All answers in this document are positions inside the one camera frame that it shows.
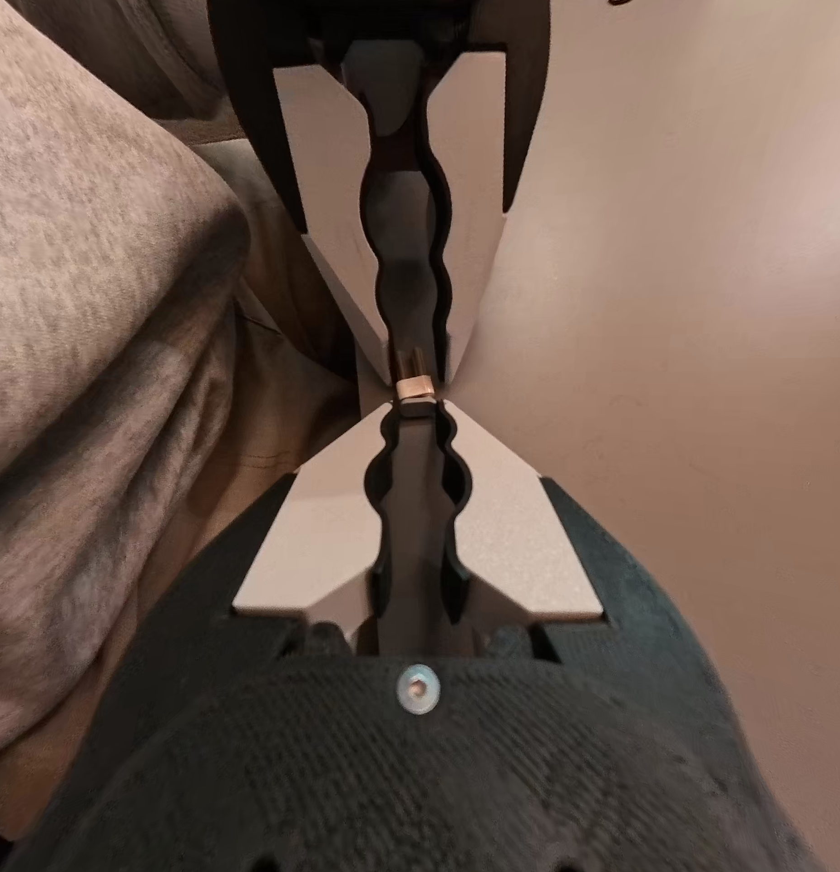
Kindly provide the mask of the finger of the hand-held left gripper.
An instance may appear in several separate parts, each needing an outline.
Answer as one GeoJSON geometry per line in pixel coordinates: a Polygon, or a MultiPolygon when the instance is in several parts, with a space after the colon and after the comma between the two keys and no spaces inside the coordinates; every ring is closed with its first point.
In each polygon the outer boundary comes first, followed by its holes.
{"type": "Polygon", "coordinates": [[[501,51],[467,51],[427,102],[430,152],[443,172],[450,205],[442,252],[450,282],[445,382],[454,380],[469,344],[505,224],[505,69],[501,51]]]}
{"type": "Polygon", "coordinates": [[[304,212],[301,233],[354,339],[379,374],[390,373],[390,332],[376,298],[379,261],[361,219],[371,159],[369,117],[323,67],[276,68],[287,142],[304,212]]]}

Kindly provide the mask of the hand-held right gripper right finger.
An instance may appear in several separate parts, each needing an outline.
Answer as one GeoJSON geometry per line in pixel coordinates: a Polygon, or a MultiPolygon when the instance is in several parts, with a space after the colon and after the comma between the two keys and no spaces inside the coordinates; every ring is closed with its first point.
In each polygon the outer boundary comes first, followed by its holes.
{"type": "Polygon", "coordinates": [[[435,411],[444,521],[432,649],[472,656],[504,627],[597,623],[604,608],[552,482],[452,401],[435,411]]]}

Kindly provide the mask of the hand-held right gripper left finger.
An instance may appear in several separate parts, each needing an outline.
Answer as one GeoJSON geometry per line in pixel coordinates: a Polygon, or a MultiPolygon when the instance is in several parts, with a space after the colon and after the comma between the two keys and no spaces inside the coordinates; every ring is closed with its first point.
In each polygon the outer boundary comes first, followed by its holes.
{"type": "Polygon", "coordinates": [[[232,608],[242,616],[332,624],[349,646],[388,607],[397,409],[382,403],[303,464],[254,557],[232,608]]]}

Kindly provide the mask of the person's left forearm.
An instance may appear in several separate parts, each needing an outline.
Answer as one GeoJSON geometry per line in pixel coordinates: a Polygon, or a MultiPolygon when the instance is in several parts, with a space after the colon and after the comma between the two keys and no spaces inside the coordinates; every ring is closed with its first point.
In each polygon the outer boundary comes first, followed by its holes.
{"type": "Polygon", "coordinates": [[[226,98],[206,2],[0,2],[0,513],[190,487],[247,221],[160,119],[226,98]]]}

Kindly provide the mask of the person's beige pants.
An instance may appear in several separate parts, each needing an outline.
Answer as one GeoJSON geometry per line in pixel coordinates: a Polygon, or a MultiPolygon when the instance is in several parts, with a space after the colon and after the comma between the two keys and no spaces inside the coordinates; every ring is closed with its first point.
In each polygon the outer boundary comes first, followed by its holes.
{"type": "Polygon", "coordinates": [[[224,181],[247,221],[232,294],[232,405],[98,656],[58,706],[0,752],[0,839],[9,843],[48,805],[139,622],[200,543],[356,420],[349,329],[251,146],[177,139],[224,181]]]}

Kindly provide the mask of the person's grey sweatshirt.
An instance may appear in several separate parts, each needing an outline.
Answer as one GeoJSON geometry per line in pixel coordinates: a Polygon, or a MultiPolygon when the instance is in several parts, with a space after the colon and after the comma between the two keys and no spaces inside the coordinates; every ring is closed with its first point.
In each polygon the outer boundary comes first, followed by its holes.
{"type": "Polygon", "coordinates": [[[227,422],[228,286],[164,299],[0,475],[0,752],[80,681],[227,422]]]}

